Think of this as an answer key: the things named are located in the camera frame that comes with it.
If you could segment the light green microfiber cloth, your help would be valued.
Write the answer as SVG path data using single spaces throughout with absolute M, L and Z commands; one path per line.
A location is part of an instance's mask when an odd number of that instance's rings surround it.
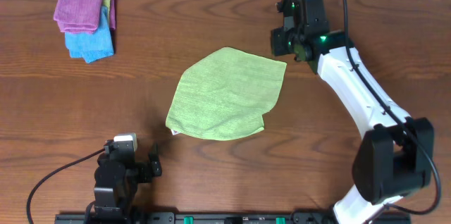
M 181 76 L 166 127 L 198 139 L 228 141 L 265 128 L 278 101 L 287 64 L 223 47 Z

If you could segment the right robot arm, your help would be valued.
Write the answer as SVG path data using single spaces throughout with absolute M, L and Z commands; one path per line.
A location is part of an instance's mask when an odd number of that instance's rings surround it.
M 426 118 L 413 119 L 372 77 L 348 37 L 332 31 L 323 0 L 281 0 L 282 27 L 271 31 L 274 56 L 294 54 L 337 94 L 362 143 L 352 164 L 354 184 L 333 206 L 335 223 L 399 223 L 384 210 L 429 186 L 433 165 L 434 129 Z

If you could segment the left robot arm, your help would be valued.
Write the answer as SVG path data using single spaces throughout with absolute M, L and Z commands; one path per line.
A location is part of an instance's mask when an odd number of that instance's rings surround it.
M 94 172 L 94 218 L 100 223 L 131 223 L 138 185 L 150 183 L 162 175 L 158 145 L 152 146 L 145 162 L 135 160 L 131 141 L 109 140 L 104 150 Z

